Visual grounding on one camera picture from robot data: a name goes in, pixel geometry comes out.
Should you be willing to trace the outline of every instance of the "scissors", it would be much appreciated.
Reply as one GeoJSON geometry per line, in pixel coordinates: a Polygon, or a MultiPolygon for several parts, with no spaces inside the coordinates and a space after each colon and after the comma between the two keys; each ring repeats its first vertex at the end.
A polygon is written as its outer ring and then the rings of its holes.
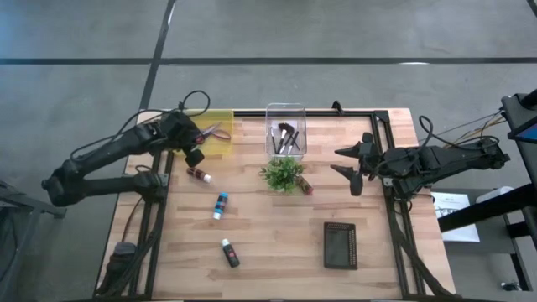
{"type": "Polygon", "coordinates": [[[208,139],[211,135],[213,135],[215,138],[228,141],[232,139],[231,134],[228,132],[218,129],[222,125],[221,122],[217,122],[216,124],[212,124],[205,130],[201,130],[201,135],[196,138],[197,144],[203,144],[206,139],[208,139]]]}

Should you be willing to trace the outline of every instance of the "clear plastic container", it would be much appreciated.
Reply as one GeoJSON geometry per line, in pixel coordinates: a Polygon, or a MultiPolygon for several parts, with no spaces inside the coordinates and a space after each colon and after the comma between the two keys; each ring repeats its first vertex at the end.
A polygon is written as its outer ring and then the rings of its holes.
{"type": "Polygon", "coordinates": [[[276,158],[291,156],[296,160],[301,160],[308,151],[305,108],[302,104],[270,103],[267,106],[265,128],[265,151],[267,154],[276,158]],[[283,129],[292,130],[293,135],[297,135],[296,144],[293,144],[292,148],[290,146],[293,139],[288,141],[290,131],[285,131],[282,140],[283,129]]]}

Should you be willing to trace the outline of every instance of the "black clamp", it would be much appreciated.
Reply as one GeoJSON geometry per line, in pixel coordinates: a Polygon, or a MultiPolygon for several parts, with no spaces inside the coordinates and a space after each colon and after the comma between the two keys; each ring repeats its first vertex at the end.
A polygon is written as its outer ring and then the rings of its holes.
{"type": "Polygon", "coordinates": [[[343,108],[341,107],[341,103],[339,101],[334,101],[332,103],[332,109],[336,109],[340,117],[345,115],[345,112],[343,111],[343,108]]]}

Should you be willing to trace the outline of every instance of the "small bottle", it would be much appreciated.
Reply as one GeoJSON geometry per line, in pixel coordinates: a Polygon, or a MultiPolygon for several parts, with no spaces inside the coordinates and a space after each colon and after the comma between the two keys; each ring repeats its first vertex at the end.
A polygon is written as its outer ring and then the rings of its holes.
{"type": "Polygon", "coordinates": [[[222,217],[222,214],[224,213],[224,209],[226,208],[226,203],[227,203],[227,193],[222,192],[220,193],[220,196],[218,196],[218,201],[216,202],[215,212],[212,214],[212,218],[219,220],[220,217],[222,217]]]}
{"type": "Polygon", "coordinates": [[[211,180],[212,180],[212,177],[211,177],[209,174],[207,174],[207,173],[201,171],[200,169],[196,169],[196,168],[188,168],[188,169],[186,170],[186,173],[187,173],[188,175],[190,175],[190,176],[194,176],[194,177],[197,178],[198,180],[203,180],[203,181],[205,181],[207,184],[210,183],[211,180]]]}
{"type": "Polygon", "coordinates": [[[229,262],[229,265],[232,268],[236,268],[239,264],[241,264],[238,261],[237,254],[233,250],[232,244],[229,243],[229,240],[227,239],[222,240],[222,249],[224,250],[227,261],[229,262]]]}
{"type": "Polygon", "coordinates": [[[308,184],[307,181],[305,181],[304,177],[297,176],[295,179],[296,184],[302,189],[302,192],[306,195],[313,194],[313,188],[310,184],[308,184]]]}

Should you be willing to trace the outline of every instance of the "white paper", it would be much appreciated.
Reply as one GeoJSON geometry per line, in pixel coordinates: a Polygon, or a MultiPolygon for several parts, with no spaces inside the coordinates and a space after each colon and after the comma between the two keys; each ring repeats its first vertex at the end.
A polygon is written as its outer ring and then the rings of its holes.
{"type": "MultiPolygon", "coordinates": [[[[438,192],[431,192],[431,194],[435,197],[437,218],[470,206],[467,195],[438,192]]],[[[479,242],[479,234],[477,234],[476,225],[474,224],[443,232],[442,239],[448,242],[479,242]]]]}

